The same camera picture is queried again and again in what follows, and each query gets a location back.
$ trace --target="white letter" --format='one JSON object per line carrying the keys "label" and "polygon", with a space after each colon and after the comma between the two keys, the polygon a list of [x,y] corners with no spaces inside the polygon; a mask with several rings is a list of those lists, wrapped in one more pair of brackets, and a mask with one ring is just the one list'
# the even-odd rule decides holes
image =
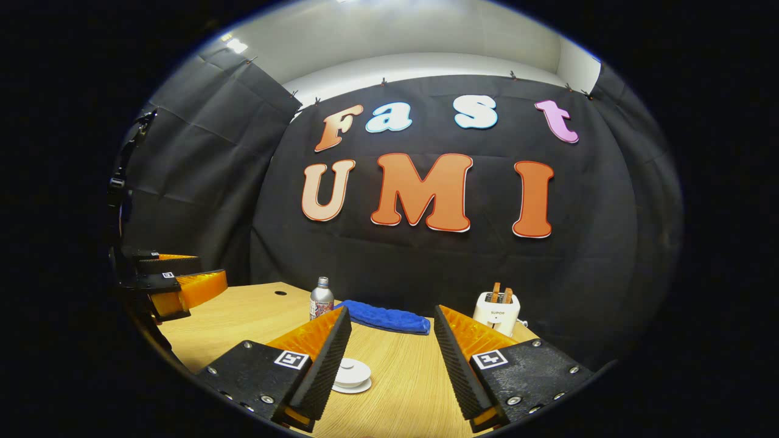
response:
{"label": "white letter", "polygon": [[460,128],[486,129],[498,122],[498,113],[492,110],[496,106],[495,101],[489,96],[460,96],[452,106],[463,113],[454,116]]}
{"label": "white letter", "polygon": [[409,112],[411,112],[411,106],[404,102],[380,106],[373,112],[375,117],[365,124],[365,130],[368,132],[384,132],[387,129],[402,131],[411,126],[411,119],[408,118]]}

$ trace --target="black fabric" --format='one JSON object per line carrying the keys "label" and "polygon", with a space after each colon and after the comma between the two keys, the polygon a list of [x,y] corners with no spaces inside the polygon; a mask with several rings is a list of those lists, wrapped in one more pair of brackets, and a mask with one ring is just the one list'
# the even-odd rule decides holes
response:
{"label": "black fabric", "polygon": [[[452,104],[464,94],[492,97],[497,124],[460,128]],[[562,142],[551,132],[534,107],[545,100],[569,112],[566,124],[578,133],[578,143]],[[374,109],[397,101],[411,106],[411,126],[399,132],[365,130]],[[356,104],[365,110],[340,134],[341,143],[315,154],[323,119]],[[657,170],[650,173],[629,170],[635,160],[628,161],[626,149],[648,157],[662,149],[657,133],[638,122],[648,115],[626,118],[606,111],[614,106],[529,80],[439,76],[376,85],[308,107],[284,133],[259,196],[252,225],[252,282],[285,281],[308,289],[323,275],[338,299],[432,316],[436,304],[472,314],[478,293],[500,281],[518,295],[520,318],[528,320],[530,329],[598,369],[613,359],[615,345],[636,335],[634,329],[652,317],[664,296],[662,281],[636,286],[647,275],[634,280],[636,269],[647,269],[636,267],[645,257],[637,259],[637,252],[648,245],[672,252],[681,215],[669,162],[655,161]],[[371,222],[382,185],[376,160],[394,152],[409,154],[422,178],[441,154],[473,158],[465,192],[469,231],[434,231],[424,220],[411,227],[400,205],[397,211],[404,218],[397,226]],[[342,211],[328,222],[309,220],[301,211],[305,167],[328,165],[319,187],[324,204],[332,192],[332,164],[343,159],[354,159],[356,167]],[[517,161],[539,161],[554,169],[548,195],[552,234],[547,238],[512,233],[521,204],[520,176],[513,168]],[[673,201],[655,202],[649,193]],[[432,205],[423,217],[431,212]],[[657,229],[662,235],[651,234]],[[669,272],[670,263],[669,258],[656,262],[661,275]]]}
{"label": "black fabric", "polygon": [[604,353],[618,358],[632,346],[635,333],[649,323],[646,318],[636,318],[635,309],[654,314],[670,286],[681,252],[684,206],[670,147],[638,96],[602,63],[591,95],[619,145],[636,197],[633,276],[629,293],[622,296],[613,316],[615,332]]}
{"label": "black fabric", "polygon": [[270,157],[300,102],[216,43],[188,59],[141,113],[159,108],[133,154],[125,244],[192,254],[249,282],[249,227]]}

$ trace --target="table surface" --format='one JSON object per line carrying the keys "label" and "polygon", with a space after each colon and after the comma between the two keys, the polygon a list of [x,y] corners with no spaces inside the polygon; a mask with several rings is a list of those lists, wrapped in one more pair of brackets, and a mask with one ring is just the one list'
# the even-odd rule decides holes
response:
{"label": "table surface", "polygon": [[[173,352],[197,373],[243,340],[270,342],[307,323],[309,294],[285,283],[229,288],[192,309],[192,316],[163,323],[160,329]],[[352,323],[344,357],[367,364],[373,385],[360,394],[330,391],[314,433],[294,430],[322,438],[459,438],[487,433],[472,433],[463,419],[433,333],[434,321],[428,319],[427,336]],[[517,341],[536,337],[520,323],[514,327]]]}

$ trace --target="ceiling light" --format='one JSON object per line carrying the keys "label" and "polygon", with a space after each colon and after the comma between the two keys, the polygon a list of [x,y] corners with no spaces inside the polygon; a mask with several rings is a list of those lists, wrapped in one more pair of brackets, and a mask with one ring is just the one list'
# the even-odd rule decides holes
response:
{"label": "ceiling light", "polygon": [[246,50],[247,48],[249,48],[248,45],[243,44],[237,38],[233,38],[232,40],[230,40],[230,42],[227,43],[227,46],[229,48],[233,49],[235,51],[235,53],[241,53],[244,50]]}

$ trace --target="letter m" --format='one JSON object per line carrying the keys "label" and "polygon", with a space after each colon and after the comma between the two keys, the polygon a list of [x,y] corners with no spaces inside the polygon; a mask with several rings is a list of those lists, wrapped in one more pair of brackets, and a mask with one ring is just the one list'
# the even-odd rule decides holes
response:
{"label": "letter m", "polygon": [[425,223],[438,231],[463,232],[471,228],[465,217],[465,176],[473,166],[471,157],[462,154],[443,154],[435,161],[427,177],[422,180],[406,154],[386,154],[377,160],[384,170],[379,209],[371,214],[378,225],[394,226],[400,223],[395,210],[397,198],[411,226],[415,226],[435,199],[433,212]]}

